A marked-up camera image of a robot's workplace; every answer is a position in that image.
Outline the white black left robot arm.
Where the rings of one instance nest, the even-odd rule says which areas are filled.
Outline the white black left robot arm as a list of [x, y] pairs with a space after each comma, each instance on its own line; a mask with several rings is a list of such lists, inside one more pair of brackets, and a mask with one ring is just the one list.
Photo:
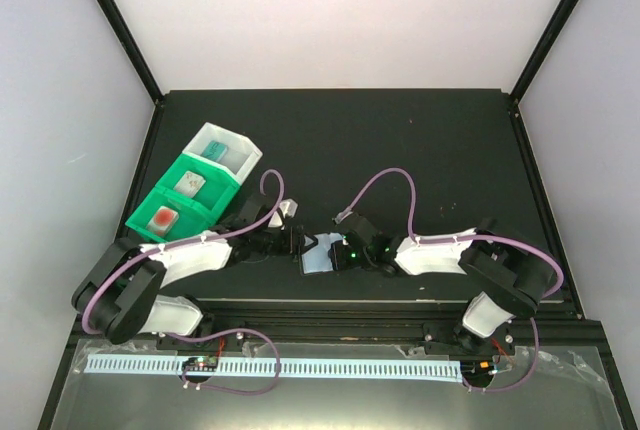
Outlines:
[[72, 296], [85, 333], [122, 344], [139, 334], [174, 334], [193, 349], [214, 338], [213, 322], [196, 299], [162, 289], [189, 277], [230, 268], [252, 255], [299, 260], [317, 246], [315, 236], [293, 224], [297, 204], [270, 205], [261, 195], [194, 237], [159, 244], [115, 240]]

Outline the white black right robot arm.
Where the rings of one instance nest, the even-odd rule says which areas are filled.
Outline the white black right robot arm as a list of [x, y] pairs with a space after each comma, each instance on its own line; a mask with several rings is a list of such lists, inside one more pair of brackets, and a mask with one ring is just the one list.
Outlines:
[[460, 274], [479, 293], [470, 299], [460, 321], [445, 332], [430, 330], [434, 341], [466, 354], [487, 351], [496, 330], [514, 319], [531, 319], [541, 300], [564, 282], [559, 264], [547, 253], [499, 234], [494, 219], [459, 233], [388, 236], [369, 220], [349, 213], [339, 220], [340, 239], [326, 251], [329, 268], [377, 271], [388, 276]]

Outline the red circle card in bin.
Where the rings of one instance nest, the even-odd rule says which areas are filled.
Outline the red circle card in bin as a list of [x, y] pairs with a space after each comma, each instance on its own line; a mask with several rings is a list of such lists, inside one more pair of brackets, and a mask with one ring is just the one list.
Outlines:
[[166, 206], [160, 206], [146, 225], [146, 229], [158, 237], [164, 237], [179, 219], [179, 213]]

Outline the teal card in white bin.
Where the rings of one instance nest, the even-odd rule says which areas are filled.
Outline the teal card in white bin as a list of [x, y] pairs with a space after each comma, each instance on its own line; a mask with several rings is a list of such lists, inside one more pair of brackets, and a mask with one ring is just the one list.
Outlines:
[[201, 152], [201, 156], [213, 162], [219, 162], [228, 152], [228, 146], [224, 143], [212, 140]]

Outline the green bin middle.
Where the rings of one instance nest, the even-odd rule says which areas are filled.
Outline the green bin middle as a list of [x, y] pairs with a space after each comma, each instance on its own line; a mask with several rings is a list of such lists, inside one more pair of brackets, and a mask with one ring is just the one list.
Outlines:
[[238, 192], [240, 185], [220, 166], [187, 154], [180, 154], [156, 183], [200, 204], [218, 219]]

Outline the black right frame post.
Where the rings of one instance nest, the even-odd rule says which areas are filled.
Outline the black right frame post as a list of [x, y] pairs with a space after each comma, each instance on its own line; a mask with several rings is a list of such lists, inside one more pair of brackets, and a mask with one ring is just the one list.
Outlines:
[[510, 92], [510, 99], [515, 103], [523, 100], [579, 2], [580, 0], [559, 0]]

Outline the controller board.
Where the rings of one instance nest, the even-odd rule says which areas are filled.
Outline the controller board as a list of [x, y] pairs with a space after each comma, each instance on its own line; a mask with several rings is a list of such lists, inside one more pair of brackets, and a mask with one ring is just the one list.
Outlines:
[[463, 360], [460, 362], [460, 369], [465, 378], [494, 376], [500, 372], [500, 363], [500, 356], [485, 360]]
[[218, 366], [216, 356], [193, 356], [187, 358], [181, 366], [181, 372], [185, 375], [194, 373], [212, 374]]

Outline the white card in green bin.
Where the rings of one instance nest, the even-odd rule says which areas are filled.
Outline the white card in green bin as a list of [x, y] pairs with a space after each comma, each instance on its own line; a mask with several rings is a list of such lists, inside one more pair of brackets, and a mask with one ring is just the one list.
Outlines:
[[199, 174], [186, 171], [177, 181], [173, 190], [188, 198], [193, 198], [204, 186], [206, 180]]

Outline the green bin near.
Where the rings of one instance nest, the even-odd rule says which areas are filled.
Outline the green bin near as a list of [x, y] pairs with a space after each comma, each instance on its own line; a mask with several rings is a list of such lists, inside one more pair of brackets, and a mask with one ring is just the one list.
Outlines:
[[210, 223], [206, 209], [193, 199], [174, 190], [153, 188], [125, 225], [146, 241], [166, 243], [193, 237]]

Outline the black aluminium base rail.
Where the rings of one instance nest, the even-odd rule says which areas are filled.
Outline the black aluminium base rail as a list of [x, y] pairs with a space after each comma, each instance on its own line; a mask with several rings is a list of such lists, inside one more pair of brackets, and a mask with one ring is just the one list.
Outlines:
[[[249, 328], [269, 336], [274, 342], [307, 343], [445, 343], [461, 327], [457, 307], [392, 304], [364, 308], [294, 308], [285, 304], [207, 302], [203, 320], [189, 337], [202, 338], [222, 330]], [[609, 351], [603, 325], [594, 320], [555, 318], [560, 314], [535, 317], [539, 342], [543, 347], [585, 346]], [[531, 345], [533, 329], [528, 319], [516, 319], [499, 327], [493, 337], [505, 350], [515, 345]]]

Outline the white bin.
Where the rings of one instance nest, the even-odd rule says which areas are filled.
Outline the white bin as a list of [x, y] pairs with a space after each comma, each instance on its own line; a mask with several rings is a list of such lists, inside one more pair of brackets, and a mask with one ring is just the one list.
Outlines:
[[182, 152], [224, 170], [242, 185], [261, 160], [263, 152], [245, 135], [205, 123]]

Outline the right controller board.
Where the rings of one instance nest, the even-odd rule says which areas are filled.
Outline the right controller board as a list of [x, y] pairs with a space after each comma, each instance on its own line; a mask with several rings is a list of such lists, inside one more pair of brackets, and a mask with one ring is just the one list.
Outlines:
[[460, 369], [465, 378], [494, 376], [500, 372], [500, 363], [500, 356], [485, 360], [463, 360], [460, 362]]

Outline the left controller board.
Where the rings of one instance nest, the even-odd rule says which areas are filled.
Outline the left controller board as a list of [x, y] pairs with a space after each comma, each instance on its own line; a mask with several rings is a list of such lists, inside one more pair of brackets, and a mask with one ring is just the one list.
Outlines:
[[212, 374], [218, 366], [216, 356], [193, 356], [187, 358], [181, 366], [181, 372], [185, 375], [194, 373]]

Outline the black frame post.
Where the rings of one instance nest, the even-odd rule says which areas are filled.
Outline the black frame post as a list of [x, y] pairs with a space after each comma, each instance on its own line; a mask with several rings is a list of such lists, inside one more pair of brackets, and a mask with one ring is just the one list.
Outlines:
[[95, 0], [154, 104], [164, 100], [156, 79], [115, 0]]
[[559, 0], [510, 92], [510, 99], [515, 103], [523, 100], [579, 2], [580, 0]]

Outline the black left frame post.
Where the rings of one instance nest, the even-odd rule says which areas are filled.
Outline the black left frame post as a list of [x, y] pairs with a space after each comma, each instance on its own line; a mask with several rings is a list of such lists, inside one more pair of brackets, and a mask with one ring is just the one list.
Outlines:
[[95, 0], [154, 104], [164, 100], [156, 79], [115, 0]]

